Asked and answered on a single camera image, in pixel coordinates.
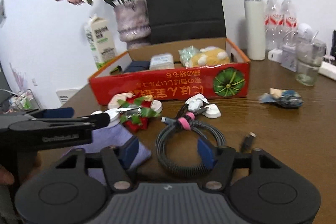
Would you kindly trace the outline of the left hand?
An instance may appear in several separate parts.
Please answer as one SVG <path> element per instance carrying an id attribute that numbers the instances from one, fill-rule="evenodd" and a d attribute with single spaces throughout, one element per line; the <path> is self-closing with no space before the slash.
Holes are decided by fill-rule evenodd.
<path id="1" fill-rule="evenodd" d="M 14 183 L 14 176 L 0 165 L 0 184 L 12 185 Z"/>

